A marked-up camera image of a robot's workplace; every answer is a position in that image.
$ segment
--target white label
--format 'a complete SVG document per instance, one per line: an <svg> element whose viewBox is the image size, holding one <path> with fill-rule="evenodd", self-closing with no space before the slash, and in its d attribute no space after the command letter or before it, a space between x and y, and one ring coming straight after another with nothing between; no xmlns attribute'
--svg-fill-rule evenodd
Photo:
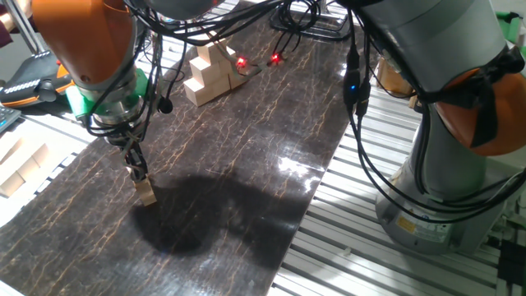
<svg viewBox="0 0 526 296"><path fill-rule="evenodd" d="M429 220L440 220L435 216L429 215L418 209L410 209L415 215L418 215L424 219ZM435 242L443 243L447 238L447 235L451 229L451 224L434 224L427 223L421 220L418 220L411 215L408 215L404 212L400 212L398 218L396 219L396 224L410 234L414 234L419 238Z"/></svg>

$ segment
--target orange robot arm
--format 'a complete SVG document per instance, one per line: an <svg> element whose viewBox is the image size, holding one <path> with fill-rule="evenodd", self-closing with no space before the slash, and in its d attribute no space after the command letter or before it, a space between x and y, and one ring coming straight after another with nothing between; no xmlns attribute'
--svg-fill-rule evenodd
<svg viewBox="0 0 526 296"><path fill-rule="evenodd" d="M73 81L103 89L127 62L134 24L122 0L33 0L35 24Z"/></svg>

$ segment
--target dark marble mat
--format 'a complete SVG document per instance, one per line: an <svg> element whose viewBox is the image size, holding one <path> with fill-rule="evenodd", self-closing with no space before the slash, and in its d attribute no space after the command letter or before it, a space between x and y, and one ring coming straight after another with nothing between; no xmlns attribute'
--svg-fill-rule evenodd
<svg viewBox="0 0 526 296"><path fill-rule="evenodd" d="M228 45L267 59L279 37L267 20ZM142 145L156 206L93 142L0 229L0 280L25 295L265 294L347 127L348 46L303 39L201 108L179 86Z"/></svg>

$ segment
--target red led light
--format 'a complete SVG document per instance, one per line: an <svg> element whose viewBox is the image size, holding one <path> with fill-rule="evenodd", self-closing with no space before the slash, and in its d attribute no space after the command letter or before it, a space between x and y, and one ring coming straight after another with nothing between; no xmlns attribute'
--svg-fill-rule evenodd
<svg viewBox="0 0 526 296"><path fill-rule="evenodd" d="M245 67L247 65L247 60L245 58L238 58L238 66Z"/></svg>

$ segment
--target wooden block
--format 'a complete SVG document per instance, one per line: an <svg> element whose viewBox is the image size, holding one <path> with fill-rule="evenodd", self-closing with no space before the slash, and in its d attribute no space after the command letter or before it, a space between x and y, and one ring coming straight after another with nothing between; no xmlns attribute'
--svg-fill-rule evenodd
<svg viewBox="0 0 526 296"><path fill-rule="evenodd" d="M33 159L36 160L39 166L42 166L49 157L49 148L45 143L41 143L37 147L35 152L33 152Z"/></svg>
<svg viewBox="0 0 526 296"><path fill-rule="evenodd" d="M228 74L228 79L230 80L230 89L234 90L238 88L241 84L247 82L245 80L241 80L235 76L235 74L230 73Z"/></svg>
<svg viewBox="0 0 526 296"><path fill-rule="evenodd" d="M227 76L223 76L223 78L219 79L217 82L215 82L212 85L212 91L214 92L214 98L217 98L218 96L224 94L225 92L230 90L230 80Z"/></svg>
<svg viewBox="0 0 526 296"><path fill-rule="evenodd" d="M138 182L133 183L137 193L139 193L139 198L141 199L143 205L149 206L155 204L157 199L155 198L154 189L151 187L150 180L148 178Z"/></svg>
<svg viewBox="0 0 526 296"><path fill-rule="evenodd" d="M17 170L20 176L24 179L24 181L29 182L32 178L32 176L38 172L40 169L39 164L37 164L36 160L33 159L33 157L28 158L24 161L24 163L20 166L20 168Z"/></svg>
<svg viewBox="0 0 526 296"><path fill-rule="evenodd" d="M411 99L409 99L409 108L414 109L414 106L417 104L417 102L418 102L418 96L417 95L412 96Z"/></svg>
<svg viewBox="0 0 526 296"><path fill-rule="evenodd" d="M219 43L222 44L223 47L226 47L224 39L220 40ZM218 45L214 43L209 43L205 46L197 46L197 54L209 64L213 65L219 63L224 60L224 56L217 47Z"/></svg>
<svg viewBox="0 0 526 296"><path fill-rule="evenodd" d="M184 81L184 89L187 92L187 98L197 107L211 101L215 97L211 86L205 88L195 78Z"/></svg>
<svg viewBox="0 0 526 296"><path fill-rule="evenodd" d="M397 73L384 58L380 60L378 70L378 79L380 83L389 91L402 95L411 95L412 86Z"/></svg>
<svg viewBox="0 0 526 296"><path fill-rule="evenodd" d="M194 58L190 61L191 74L203 86L209 86L221 77L219 63L210 65L202 58Z"/></svg>
<svg viewBox="0 0 526 296"><path fill-rule="evenodd" d="M13 155L24 144L24 138L12 132L6 132L0 138L0 164Z"/></svg>
<svg viewBox="0 0 526 296"><path fill-rule="evenodd" d="M15 170L0 171L0 194L10 197L22 184L24 179Z"/></svg>
<svg viewBox="0 0 526 296"><path fill-rule="evenodd" d="M0 166L0 170L15 170L27 182L40 169L39 164L32 157L35 150L40 147L41 145L36 146L32 142L26 142Z"/></svg>
<svg viewBox="0 0 526 296"><path fill-rule="evenodd" d="M228 51L228 54L230 55L231 58L237 58L237 54L236 52L231 49L230 47L227 46L227 51ZM232 67L232 62L229 61L228 59L224 59L223 61L219 62L219 69L221 71L221 76L225 76L229 73L232 73L235 69L235 64L234 64L234 68Z"/></svg>

